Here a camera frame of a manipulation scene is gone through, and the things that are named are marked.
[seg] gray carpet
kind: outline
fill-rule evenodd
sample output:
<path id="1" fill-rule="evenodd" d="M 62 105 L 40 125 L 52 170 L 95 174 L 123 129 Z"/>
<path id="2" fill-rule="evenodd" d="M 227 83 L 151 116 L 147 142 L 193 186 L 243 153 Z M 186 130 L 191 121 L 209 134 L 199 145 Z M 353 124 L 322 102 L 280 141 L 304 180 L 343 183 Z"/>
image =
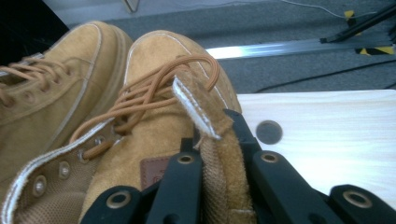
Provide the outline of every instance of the gray carpet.
<path id="1" fill-rule="evenodd" d="M 359 16 L 365 12 L 377 11 L 394 1 L 300 2 L 321 5 L 341 15 L 344 11 L 353 9 Z M 183 10 L 106 22 L 119 26 L 133 39 L 147 32 L 163 29 L 186 35 L 206 49 L 321 38 L 335 35 L 347 28 L 344 19 L 335 18 L 323 10 L 274 1 Z M 366 34 L 387 31 L 394 24 L 395 17 L 367 30 Z M 366 56 L 349 49 L 223 60 L 220 64 L 238 93 L 252 93 L 295 79 L 395 59 L 395 55 Z M 395 71 L 396 63 L 388 63 L 272 88 L 265 92 L 379 90 L 396 82 Z"/>

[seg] metal eyelet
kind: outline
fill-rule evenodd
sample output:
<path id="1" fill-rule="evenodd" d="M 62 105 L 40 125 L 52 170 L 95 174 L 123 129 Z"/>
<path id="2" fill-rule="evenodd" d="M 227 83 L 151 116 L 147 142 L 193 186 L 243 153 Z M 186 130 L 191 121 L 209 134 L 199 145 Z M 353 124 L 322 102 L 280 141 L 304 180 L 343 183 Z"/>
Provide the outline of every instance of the metal eyelet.
<path id="1" fill-rule="evenodd" d="M 75 73 L 74 73 L 71 69 L 69 69 L 69 71 L 67 71 L 66 74 L 67 74 L 69 77 L 72 77 Z"/>
<path id="2" fill-rule="evenodd" d="M 62 79 L 60 77 L 53 79 L 52 82 L 56 85 L 62 85 Z"/>
<path id="3" fill-rule="evenodd" d="M 87 164 L 89 160 L 84 160 L 84 152 L 85 152 L 85 148 L 82 148 L 78 151 L 78 160 L 79 162 L 83 163 L 83 164 Z"/>
<path id="4" fill-rule="evenodd" d="M 99 135 L 99 136 L 97 136 L 97 137 L 95 138 L 95 144 L 96 144 L 97 146 L 99 146 L 99 145 L 101 145 L 105 140 L 106 140 L 106 139 L 105 139 L 102 135 Z"/>
<path id="5" fill-rule="evenodd" d="M 40 88 L 40 90 L 41 90 L 41 92 L 43 92 L 43 93 L 48 93 L 49 91 L 50 91 L 50 86 L 48 86 L 46 89 L 41 89 Z"/>
<path id="6" fill-rule="evenodd" d="M 112 124 L 111 124 L 111 130 L 110 130 L 110 132 L 111 132 L 111 134 L 113 134 L 113 135 L 116 135 L 117 133 L 116 133 L 116 123 L 115 122 L 113 122 Z"/>
<path id="7" fill-rule="evenodd" d="M 70 164 L 67 161 L 59 162 L 59 178 L 67 179 L 70 176 Z"/>
<path id="8" fill-rule="evenodd" d="M 9 104 L 7 104 L 7 105 L 6 104 L 0 104 L 0 105 L 2 105 L 3 107 L 5 107 L 7 109 L 12 109 L 15 106 L 15 104 L 16 104 L 15 99 L 11 98 Z"/>
<path id="9" fill-rule="evenodd" d="M 35 96 L 30 91 L 24 92 L 23 97 L 30 104 L 33 104 L 35 102 Z"/>
<path id="10" fill-rule="evenodd" d="M 39 175 L 35 178 L 35 182 L 33 184 L 33 195 L 35 197 L 40 197 L 46 192 L 47 188 L 47 178 L 43 175 Z"/>

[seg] suede shoe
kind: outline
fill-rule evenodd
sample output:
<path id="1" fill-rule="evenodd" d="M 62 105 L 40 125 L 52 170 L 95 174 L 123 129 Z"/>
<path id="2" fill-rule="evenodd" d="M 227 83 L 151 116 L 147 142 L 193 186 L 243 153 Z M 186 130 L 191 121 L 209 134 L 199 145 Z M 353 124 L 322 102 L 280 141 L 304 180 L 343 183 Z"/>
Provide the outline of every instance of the suede shoe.
<path id="1" fill-rule="evenodd" d="M 8 191 L 3 223 L 75 223 L 107 189 L 148 188 L 154 183 L 150 165 L 178 153 L 193 124 L 201 134 L 196 147 L 205 167 L 205 223 L 254 223 L 242 152 L 222 112 L 241 107 L 218 62 L 187 37 L 166 31 L 137 39 L 127 62 L 113 107 L 83 123 L 70 145 L 21 170 Z"/>
<path id="2" fill-rule="evenodd" d="M 94 21 L 44 54 L 0 67 L 0 200 L 22 166 L 67 143 L 86 119 L 106 112 L 123 83 L 132 40 Z"/>

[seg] round black hole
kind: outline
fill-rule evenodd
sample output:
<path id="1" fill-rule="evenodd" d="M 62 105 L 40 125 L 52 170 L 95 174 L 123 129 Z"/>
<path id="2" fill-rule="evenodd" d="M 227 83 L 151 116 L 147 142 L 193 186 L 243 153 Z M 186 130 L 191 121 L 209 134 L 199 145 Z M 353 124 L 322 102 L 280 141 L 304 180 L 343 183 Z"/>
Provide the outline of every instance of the round black hole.
<path id="1" fill-rule="evenodd" d="M 273 145 L 282 138 L 282 128 L 273 120 L 266 120 L 259 124 L 256 135 L 261 142 L 267 145 Z"/>
<path id="2" fill-rule="evenodd" d="M 191 157 L 182 157 L 180 158 L 181 161 L 188 162 L 191 161 Z"/>
<path id="3" fill-rule="evenodd" d="M 349 197 L 357 203 L 366 203 L 366 200 L 358 194 L 351 194 Z"/>
<path id="4" fill-rule="evenodd" d="M 163 219 L 163 224 L 177 224 L 180 218 L 176 214 L 169 214 Z"/>
<path id="5" fill-rule="evenodd" d="M 181 156 L 177 159 L 177 161 L 182 164 L 190 164 L 194 161 L 194 158 L 191 156 Z"/>
<path id="6" fill-rule="evenodd" d="M 262 154 L 262 160 L 266 162 L 277 162 L 277 156 L 272 154 Z"/>
<path id="7" fill-rule="evenodd" d="M 125 197 L 125 195 L 122 195 L 122 194 L 116 195 L 112 198 L 113 203 L 122 203 L 125 200 L 126 200 L 126 197 Z"/>
<path id="8" fill-rule="evenodd" d="M 308 219 L 312 224 L 326 224 L 326 219 L 318 214 L 310 214 Z"/>

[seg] brass grommet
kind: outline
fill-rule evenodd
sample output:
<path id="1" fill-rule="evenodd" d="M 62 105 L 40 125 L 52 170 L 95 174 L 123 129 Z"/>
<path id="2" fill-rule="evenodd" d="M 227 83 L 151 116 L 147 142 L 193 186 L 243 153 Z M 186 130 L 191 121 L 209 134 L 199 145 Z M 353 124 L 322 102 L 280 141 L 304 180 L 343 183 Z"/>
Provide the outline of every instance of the brass grommet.
<path id="1" fill-rule="evenodd" d="M 69 70 L 66 71 L 65 73 L 66 73 L 66 75 L 67 75 L 68 77 L 72 77 L 72 76 L 74 76 L 74 75 L 76 74 L 76 72 L 75 72 L 73 69 L 70 69 L 70 68 L 69 68 Z"/>
<path id="2" fill-rule="evenodd" d="M 106 205 L 112 209 L 122 208 L 132 200 L 132 195 L 127 190 L 122 190 L 110 195 L 107 198 Z"/>
<path id="3" fill-rule="evenodd" d="M 58 77 L 52 80 L 53 83 L 55 83 L 56 85 L 62 85 L 62 78 Z"/>
<path id="4" fill-rule="evenodd" d="M 38 175 L 33 183 L 33 195 L 35 197 L 40 197 L 44 194 L 47 188 L 47 178 L 43 175 Z"/>
<path id="5" fill-rule="evenodd" d="M 262 154 L 262 160 L 266 161 L 266 162 L 277 162 L 278 158 L 274 154 L 264 153 L 264 154 Z"/>
<path id="6" fill-rule="evenodd" d="M 25 91 L 23 97 L 27 103 L 33 104 L 35 102 L 35 95 L 31 91 Z"/>
<path id="7" fill-rule="evenodd" d="M 41 92 L 43 92 L 43 93 L 49 93 L 49 92 L 50 92 L 50 84 L 48 85 L 47 88 L 45 88 L 45 89 L 40 88 L 40 90 L 41 90 Z"/>
<path id="8" fill-rule="evenodd" d="M 9 98 L 9 102 L 7 104 L 3 102 L 0 105 L 2 105 L 3 107 L 5 107 L 7 109 L 12 109 L 15 106 L 15 104 L 16 104 L 15 99 L 11 97 L 11 98 Z"/>
<path id="9" fill-rule="evenodd" d="M 86 164 L 86 163 L 88 163 L 89 160 L 84 160 L 84 157 L 83 157 L 83 156 L 84 156 L 84 152 L 85 152 L 85 148 L 80 149 L 80 150 L 78 151 L 77 156 L 78 156 L 78 160 L 79 160 L 81 163 Z"/>
<path id="10" fill-rule="evenodd" d="M 117 133 L 116 133 L 116 123 L 115 123 L 115 122 L 113 122 L 113 123 L 111 124 L 110 132 L 111 132 L 113 135 L 117 135 Z"/>
<path id="11" fill-rule="evenodd" d="M 190 164 L 194 161 L 194 157 L 192 156 L 181 156 L 177 158 L 177 161 L 182 164 Z"/>
<path id="12" fill-rule="evenodd" d="M 59 162 L 59 178 L 67 179 L 70 176 L 70 164 L 67 161 Z"/>
<path id="13" fill-rule="evenodd" d="M 102 135 L 99 135 L 99 136 L 97 136 L 97 137 L 95 138 L 95 144 L 96 144 L 97 146 L 99 146 L 99 145 L 101 145 L 105 140 L 106 140 L 106 139 L 105 139 Z"/>
<path id="14" fill-rule="evenodd" d="M 359 208 L 370 208 L 373 206 L 372 201 L 366 195 L 355 190 L 347 190 L 343 193 L 343 196 L 347 202 L 352 203 Z"/>

